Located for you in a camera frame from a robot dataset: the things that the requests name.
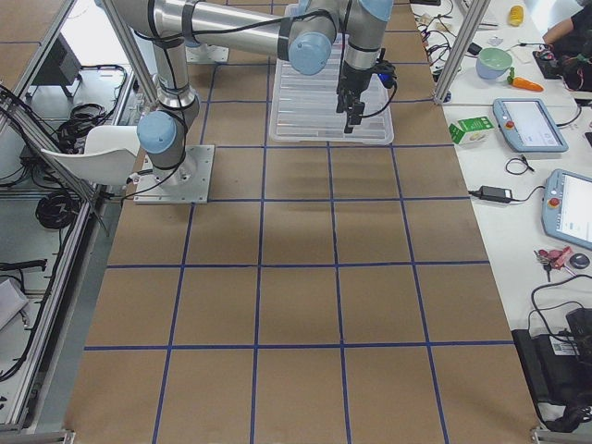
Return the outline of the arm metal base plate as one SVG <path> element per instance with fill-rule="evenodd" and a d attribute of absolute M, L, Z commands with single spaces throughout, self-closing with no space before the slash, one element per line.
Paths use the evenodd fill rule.
<path fill-rule="evenodd" d="M 169 172 L 154 169 L 148 155 L 144 157 L 136 192 L 136 204 L 206 204 L 215 157 L 214 145 L 190 145 L 185 160 L 169 178 Z"/>

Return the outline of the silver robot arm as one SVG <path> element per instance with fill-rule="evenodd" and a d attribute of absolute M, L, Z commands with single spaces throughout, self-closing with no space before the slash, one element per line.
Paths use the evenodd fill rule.
<path fill-rule="evenodd" d="M 213 151 L 186 144 L 200 110 L 188 70 L 225 63 L 233 50 L 276 61 L 274 140 L 392 138 L 397 76 L 382 45 L 389 1 L 301 1 L 281 16 L 208 1 L 104 1 L 102 8 L 155 104 L 137 127 L 153 169 L 141 191 L 185 200 L 207 188 Z"/>

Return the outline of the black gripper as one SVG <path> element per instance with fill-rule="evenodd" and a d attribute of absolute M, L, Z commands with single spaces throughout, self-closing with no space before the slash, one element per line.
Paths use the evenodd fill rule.
<path fill-rule="evenodd" d="M 344 50 L 339 65 L 336 112 L 347 114 L 346 134 L 351 134 L 363 120 L 365 103 L 361 101 L 361 95 L 368 89 L 373 75 L 378 76 L 384 88 L 391 90 L 387 103 L 376 114 L 382 113 L 394 98 L 398 88 L 397 75 L 394 65 L 385 59 L 385 53 L 385 48 Z"/>

